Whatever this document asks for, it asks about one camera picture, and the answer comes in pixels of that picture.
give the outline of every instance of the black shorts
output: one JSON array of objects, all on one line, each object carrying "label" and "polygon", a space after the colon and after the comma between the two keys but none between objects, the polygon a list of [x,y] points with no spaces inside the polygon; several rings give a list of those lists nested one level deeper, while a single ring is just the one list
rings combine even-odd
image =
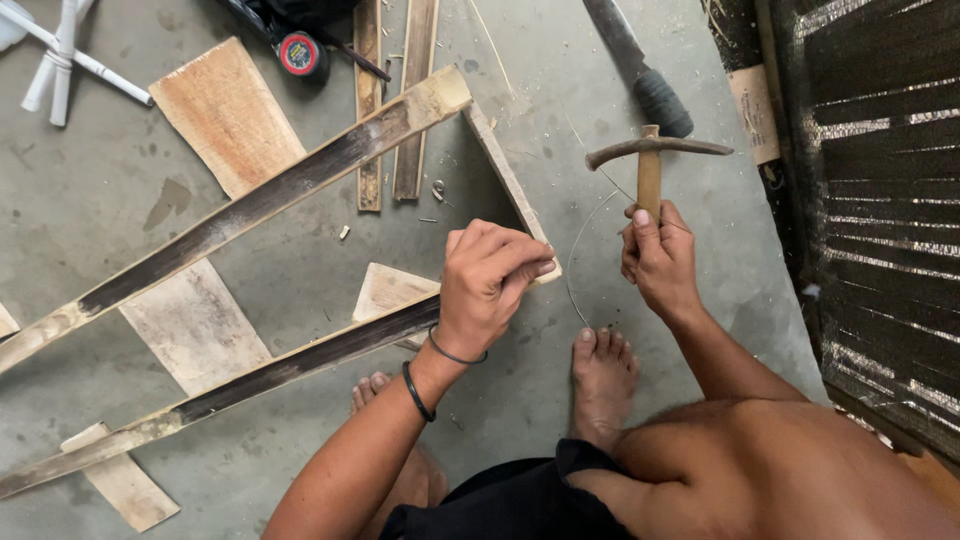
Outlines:
[{"label": "black shorts", "polygon": [[467,480],[436,508],[394,508],[381,540],[634,538],[592,493],[566,476],[587,469],[625,473],[587,441],[561,439],[557,456],[511,461]]}]

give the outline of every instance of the person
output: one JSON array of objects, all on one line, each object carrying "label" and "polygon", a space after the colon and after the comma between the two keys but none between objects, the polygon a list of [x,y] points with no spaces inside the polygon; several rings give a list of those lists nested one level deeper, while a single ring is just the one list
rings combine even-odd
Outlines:
[{"label": "person", "polygon": [[449,234],[440,321],[408,377],[360,380],[349,419],[263,538],[960,538],[882,443],[810,403],[712,319],[693,234],[672,203],[660,210],[658,226],[627,209],[620,271],[673,332],[702,402],[625,429],[639,360],[620,333],[583,329],[556,456],[493,467],[448,494],[417,438],[469,369],[462,361],[483,358],[527,286],[555,268],[549,246],[475,220]]}]

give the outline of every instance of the hand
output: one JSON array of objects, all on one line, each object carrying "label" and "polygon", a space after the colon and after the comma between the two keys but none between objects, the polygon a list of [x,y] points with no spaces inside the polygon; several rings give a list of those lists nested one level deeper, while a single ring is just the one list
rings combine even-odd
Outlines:
[{"label": "hand", "polygon": [[623,230],[620,273],[636,285],[647,306],[671,326],[703,310],[697,292],[693,233],[670,201],[662,201],[662,225],[650,212],[630,206],[631,218]]},{"label": "hand", "polygon": [[462,360],[480,357],[505,331],[520,297],[553,272],[553,249],[527,233],[474,219],[446,238],[437,345]]}]

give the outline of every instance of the black bracelet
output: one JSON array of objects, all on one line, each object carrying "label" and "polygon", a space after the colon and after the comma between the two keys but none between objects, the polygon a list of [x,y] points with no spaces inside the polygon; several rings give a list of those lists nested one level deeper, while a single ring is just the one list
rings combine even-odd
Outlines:
[{"label": "black bracelet", "polygon": [[474,360],[473,362],[468,362],[468,361],[466,361],[466,360],[461,360],[460,358],[458,358],[458,357],[456,357],[456,356],[448,353],[447,351],[441,349],[440,346],[437,345],[437,342],[433,340],[433,329],[435,329],[435,328],[437,328],[437,325],[433,325],[432,327],[430,327],[430,330],[426,331],[426,335],[427,335],[427,337],[430,338],[430,344],[433,345],[433,348],[436,349],[437,352],[440,353],[441,355],[444,355],[444,356],[446,356],[447,358],[450,358],[451,360],[453,360],[453,361],[455,361],[455,362],[460,362],[460,363],[465,364],[465,365],[468,365],[468,366],[472,366],[472,365],[476,365],[476,364],[482,364],[482,363],[484,363],[484,362],[487,361],[487,356],[490,355],[490,351],[484,351],[483,357],[480,358],[479,360]]},{"label": "black bracelet", "polygon": [[437,411],[433,411],[432,415],[426,411],[426,407],[423,406],[423,402],[417,394],[417,388],[414,388],[414,380],[410,379],[410,360],[403,362],[403,379],[407,381],[407,390],[410,390],[410,396],[414,399],[414,403],[417,404],[417,408],[420,410],[420,414],[423,415],[423,419],[427,422],[436,420]]}]

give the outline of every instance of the nail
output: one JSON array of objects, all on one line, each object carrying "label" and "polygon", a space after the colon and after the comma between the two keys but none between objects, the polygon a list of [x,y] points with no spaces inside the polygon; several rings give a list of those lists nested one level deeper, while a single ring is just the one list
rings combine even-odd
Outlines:
[{"label": "nail", "polygon": [[637,210],[634,214],[634,223],[638,224],[640,227],[650,223],[650,212],[647,210]]},{"label": "nail", "polygon": [[540,272],[540,275],[543,276],[545,274],[549,274],[550,272],[553,272],[553,269],[556,267],[557,267],[556,262],[552,260],[548,260],[544,264],[540,265],[540,269],[538,271]]}]

